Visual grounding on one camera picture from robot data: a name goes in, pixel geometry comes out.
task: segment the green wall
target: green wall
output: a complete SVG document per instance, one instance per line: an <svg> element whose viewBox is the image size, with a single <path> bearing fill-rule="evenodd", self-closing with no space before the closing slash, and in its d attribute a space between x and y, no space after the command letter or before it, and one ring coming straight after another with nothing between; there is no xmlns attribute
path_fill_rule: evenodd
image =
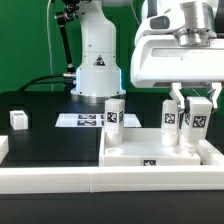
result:
<svg viewBox="0 0 224 224"><path fill-rule="evenodd" d="M143 0L134 1L137 15ZM0 1L0 92L14 91L28 81L50 75L47 43L46 11L48 0ZM66 71L59 28L54 20L63 10L61 0L51 4L51 41L54 74ZM124 88L133 89L129 81L130 60L137 24L130 6L104 8L105 15L117 28L117 64L123 71ZM72 57L76 67L81 63L81 30L79 20L67 25ZM51 86L35 86L29 90L51 90Z"/></svg>

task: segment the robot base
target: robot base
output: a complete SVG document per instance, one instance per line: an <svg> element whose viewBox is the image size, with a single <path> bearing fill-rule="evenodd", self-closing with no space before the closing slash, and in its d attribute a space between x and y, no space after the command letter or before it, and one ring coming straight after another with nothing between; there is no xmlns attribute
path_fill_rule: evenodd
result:
<svg viewBox="0 0 224 224"><path fill-rule="evenodd" d="M104 103L109 98L125 99L126 91L121 91L119 94L114 95L114 96L96 97L96 96L84 96L76 90L71 90L71 98L74 101L80 101L80 102L84 102L84 103L92 103L92 104Z"/></svg>
<svg viewBox="0 0 224 224"><path fill-rule="evenodd" d="M203 165L213 165L213 151L216 157L219 155L218 161L224 163L224 156L206 140L200 141L197 153L193 156L187 153L177 154L175 153L175 147L165 147L160 142L161 129L125 128L123 142L120 145L108 146L105 144L105 132L103 130L99 166L194 165L198 167L201 163Z"/></svg>

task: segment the white plastic casing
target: white plastic casing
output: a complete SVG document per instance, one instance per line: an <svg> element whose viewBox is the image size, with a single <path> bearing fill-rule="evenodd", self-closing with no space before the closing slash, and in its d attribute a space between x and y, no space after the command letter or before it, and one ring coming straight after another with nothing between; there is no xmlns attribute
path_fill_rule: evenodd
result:
<svg viewBox="0 0 224 224"><path fill-rule="evenodd" d="M216 16L219 0L197 0L198 2L203 2L210 5L213 9L214 17ZM193 2L192 0L157 0L157 11L158 15L165 13L170 8L175 8L177 5L186 3L186 2ZM147 18L148 14L148 2L147 0L144 1L142 5L142 20Z"/></svg>
<svg viewBox="0 0 224 224"><path fill-rule="evenodd" d="M131 82L148 88L155 82L221 81L223 58L223 39L211 39L206 48L184 48L173 35L145 36L132 56Z"/></svg>
<svg viewBox="0 0 224 224"><path fill-rule="evenodd" d="M125 94L116 64L116 28L103 14L102 2L80 3L82 64L73 96L111 97Z"/></svg>
<svg viewBox="0 0 224 224"><path fill-rule="evenodd" d="M147 35L164 35L164 34L170 34L170 33L175 33L176 31L180 30L184 24L185 24L185 18L184 18L184 13L180 9L180 7L167 12L162 15L163 18L166 18L169 20L169 27L164 28L164 29L154 29L151 27L151 20L155 18L160 18L161 15L154 16L151 18L147 18L143 20L141 23L140 27L138 28L138 31L135 35L135 46L137 46L139 40L143 36Z"/></svg>
<svg viewBox="0 0 224 224"><path fill-rule="evenodd" d="M161 129L124 128L123 141L116 146L108 145L102 129L99 166L192 166L200 165L195 153L177 154L176 147L161 145Z"/></svg>
<svg viewBox="0 0 224 224"><path fill-rule="evenodd" d="M28 117L23 110L10 111L10 123L14 130L28 129Z"/></svg>

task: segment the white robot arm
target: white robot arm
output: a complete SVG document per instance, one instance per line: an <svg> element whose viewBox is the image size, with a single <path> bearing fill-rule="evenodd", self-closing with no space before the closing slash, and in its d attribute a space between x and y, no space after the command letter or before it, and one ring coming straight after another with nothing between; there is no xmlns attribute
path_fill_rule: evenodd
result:
<svg viewBox="0 0 224 224"><path fill-rule="evenodd" d="M170 8L168 1L156 1L155 16L143 15L136 34L132 83L147 88L164 82L224 80L224 40L216 38L214 20L220 1L176 0ZM145 2L147 8L153 1Z"/></svg>
<svg viewBox="0 0 224 224"><path fill-rule="evenodd" d="M69 4L73 7L73 3L76 3L78 10L75 10L75 14L80 20L82 30L82 63L76 70L76 87L71 91L72 98L100 103L110 97L124 97L121 71L116 65L116 28L104 16L102 7L121 7L129 4L130 0L63 0L63 2L67 4L67 11Z"/></svg>
<svg viewBox="0 0 224 224"><path fill-rule="evenodd" d="M217 109L224 80L224 40L215 29L220 3L223 0L174 0L172 4L146 0L143 4L131 81L140 88L171 87L174 101L164 104L162 144L175 145L179 139L180 153L195 153L198 141L205 139L210 113ZM185 100L182 86L207 87L211 96ZM179 131L178 119L169 123L166 116L181 112L185 113Z"/></svg>

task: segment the black cable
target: black cable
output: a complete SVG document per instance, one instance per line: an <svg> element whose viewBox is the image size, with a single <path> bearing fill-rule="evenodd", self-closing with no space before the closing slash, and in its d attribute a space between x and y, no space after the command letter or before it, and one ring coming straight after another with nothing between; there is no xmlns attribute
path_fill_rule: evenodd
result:
<svg viewBox="0 0 224 224"><path fill-rule="evenodd" d="M70 51L70 47L69 47L69 43L68 43L68 36L67 36L65 26L60 26L59 28L60 28L61 37L62 37L63 44L64 44L64 51L65 51L65 57L66 57L67 65L68 66L69 65L73 66L73 69L71 71L68 71L68 72L75 72L75 67L72 63L72 55L71 55L71 51Z"/></svg>
<svg viewBox="0 0 224 224"><path fill-rule="evenodd" d="M48 76L42 76L36 79L31 80L27 84L21 86L17 91L24 91L28 86L32 85L33 83L36 83L38 81L46 80L46 79L54 79L54 78L63 78L63 75L48 75Z"/></svg>
<svg viewBox="0 0 224 224"><path fill-rule="evenodd" d="M43 84L66 84L66 82L62 82L62 81L55 81L55 82L36 82L36 83L30 83L29 85L26 85L26 86L24 86L24 88L23 89L21 89L21 90L18 90L18 91L21 91L21 92L23 92L26 88L28 88L29 86L33 86L33 85L43 85Z"/></svg>

